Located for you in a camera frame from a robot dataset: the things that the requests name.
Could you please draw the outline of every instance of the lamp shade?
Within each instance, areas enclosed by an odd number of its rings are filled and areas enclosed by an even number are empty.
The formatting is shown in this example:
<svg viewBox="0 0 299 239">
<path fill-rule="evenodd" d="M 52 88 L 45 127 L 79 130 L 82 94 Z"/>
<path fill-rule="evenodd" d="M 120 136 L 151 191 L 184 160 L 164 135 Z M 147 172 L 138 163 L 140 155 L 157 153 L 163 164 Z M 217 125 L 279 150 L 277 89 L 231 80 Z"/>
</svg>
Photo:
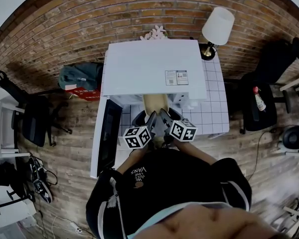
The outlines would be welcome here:
<svg viewBox="0 0 299 239">
<path fill-rule="evenodd" d="M 235 16 L 227 9 L 216 7 L 202 28 L 204 37 L 217 45 L 227 43 Z"/>
</svg>

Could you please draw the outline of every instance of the wooden floor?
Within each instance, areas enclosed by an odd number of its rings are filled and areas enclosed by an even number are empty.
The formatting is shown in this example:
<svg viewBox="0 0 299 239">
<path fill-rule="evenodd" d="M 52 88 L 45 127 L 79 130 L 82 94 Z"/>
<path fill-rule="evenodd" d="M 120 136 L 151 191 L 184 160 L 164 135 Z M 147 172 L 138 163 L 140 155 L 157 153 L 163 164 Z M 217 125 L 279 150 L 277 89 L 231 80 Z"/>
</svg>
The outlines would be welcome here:
<svg viewBox="0 0 299 239">
<path fill-rule="evenodd" d="M 53 100 L 61 101 L 68 98 L 54 95 Z M 24 139 L 20 139 L 22 149 L 41 158 L 47 169 L 58 176 L 58 184 L 51 186 L 53 203 L 46 204 L 36 197 L 35 206 L 43 213 L 43 223 L 52 239 L 51 225 L 56 216 L 74 221 L 81 228 L 87 229 L 85 205 L 95 186 L 95 180 L 89 177 L 92 152 L 93 133 L 98 110 L 98 102 L 87 102 L 78 98 L 68 100 L 69 107 L 60 114 L 66 119 L 61 124 L 71 128 L 73 134 L 61 131 L 52 132 L 57 145 L 50 147 L 45 144 L 39 148 Z M 257 170 L 250 180 L 253 189 L 252 212 L 259 214 L 267 222 L 271 222 L 283 214 L 283 204 L 290 203 L 299 195 L 299 157 L 286 157 L 276 153 L 279 134 L 287 125 L 299 124 L 299 98 L 292 95 L 293 112 L 286 113 L 283 104 L 276 104 L 278 112 L 278 129 L 276 133 L 265 133 L 259 146 Z M 241 169 L 249 178 L 256 164 L 257 145 L 263 132 L 239 134 L 242 115 L 234 114 L 230 118 L 230 132 L 213 140 L 199 136 L 194 144 L 216 158 L 232 157 L 237 160 Z M 35 215 L 37 226 L 22 229 L 27 239 L 42 239 L 44 229 L 39 214 Z M 56 238 L 82 238 L 73 232 L 69 221 L 56 218 L 53 232 Z"/>
</svg>

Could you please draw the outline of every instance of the bottle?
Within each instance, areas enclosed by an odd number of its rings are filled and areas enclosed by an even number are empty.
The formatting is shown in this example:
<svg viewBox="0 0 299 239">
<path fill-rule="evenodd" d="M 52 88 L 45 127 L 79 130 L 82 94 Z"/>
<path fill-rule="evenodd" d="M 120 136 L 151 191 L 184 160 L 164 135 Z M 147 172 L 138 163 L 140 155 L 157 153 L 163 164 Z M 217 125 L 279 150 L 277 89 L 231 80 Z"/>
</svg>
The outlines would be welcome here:
<svg viewBox="0 0 299 239">
<path fill-rule="evenodd" d="M 265 109 L 266 109 L 266 104 L 265 102 L 263 101 L 263 99 L 260 97 L 258 91 L 259 91 L 259 88 L 256 86 L 253 88 L 253 91 L 254 91 L 254 94 L 255 94 L 255 98 L 256 98 L 256 104 L 257 104 L 257 107 L 258 109 L 262 112 L 264 111 L 265 112 Z"/>
</svg>

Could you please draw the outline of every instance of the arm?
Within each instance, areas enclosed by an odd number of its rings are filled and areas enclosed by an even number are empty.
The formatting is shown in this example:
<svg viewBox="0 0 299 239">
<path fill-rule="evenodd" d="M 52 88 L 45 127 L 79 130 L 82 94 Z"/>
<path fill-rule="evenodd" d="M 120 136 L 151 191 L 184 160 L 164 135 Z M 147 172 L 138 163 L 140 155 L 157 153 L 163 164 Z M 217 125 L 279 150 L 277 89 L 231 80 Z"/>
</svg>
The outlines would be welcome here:
<svg viewBox="0 0 299 239">
<path fill-rule="evenodd" d="M 185 154 L 193 156 L 193 157 L 197 157 L 197 158 L 207 162 L 210 165 L 217 162 L 217 159 L 213 158 L 212 156 L 208 155 L 207 153 L 196 148 L 194 145 L 192 145 L 189 142 L 180 142 L 180 141 L 174 139 L 174 144 L 181 152 L 184 152 Z"/>
<path fill-rule="evenodd" d="M 124 163 L 117 169 L 117 171 L 121 174 L 124 174 L 131 166 L 138 163 L 144 157 L 147 150 L 148 145 L 146 145 L 143 149 L 133 150 Z"/>
</svg>

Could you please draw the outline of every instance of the red bottle cap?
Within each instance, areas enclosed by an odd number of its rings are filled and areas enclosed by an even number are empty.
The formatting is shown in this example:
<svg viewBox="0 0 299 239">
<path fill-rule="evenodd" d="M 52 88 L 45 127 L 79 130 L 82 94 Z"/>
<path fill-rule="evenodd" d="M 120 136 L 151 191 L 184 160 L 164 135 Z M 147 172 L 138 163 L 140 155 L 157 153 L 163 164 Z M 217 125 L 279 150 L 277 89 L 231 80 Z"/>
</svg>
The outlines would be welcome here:
<svg viewBox="0 0 299 239">
<path fill-rule="evenodd" d="M 257 86 L 253 87 L 254 94 L 258 94 L 259 88 Z"/>
</svg>

